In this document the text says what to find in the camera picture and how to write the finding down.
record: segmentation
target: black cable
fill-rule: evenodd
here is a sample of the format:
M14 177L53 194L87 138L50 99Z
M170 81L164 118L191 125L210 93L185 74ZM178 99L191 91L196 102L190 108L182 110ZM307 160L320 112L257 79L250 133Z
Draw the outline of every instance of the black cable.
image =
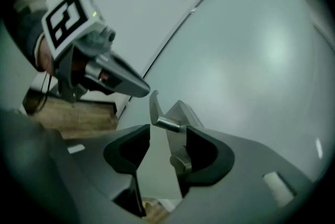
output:
M49 94L49 89L50 89L50 84L51 84L51 78L52 78L51 75L49 75L49 83L48 83L48 89L47 89L47 91L46 91L46 96L45 96L45 98L44 98L44 101L43 101L42 106L39 107L39 105L41 104L42 99L43 99L43 92L42 92L42 90L43 90L44 82L46 81L47 75L48 75L48 74L46 73L46 75L45 75L45 77L44 77L44 80L43 80L43 83L42 83L41 91L40 91L40 94L41 94L41 95L40 95L40 98L38 99L37 106L36 106L36 108L35 108L34 114L35 114L35 113L39 113L39 112L44 108L44 106L45 106L45 104L46 104L46 102L47 102L47 100L48 100L48 94Z

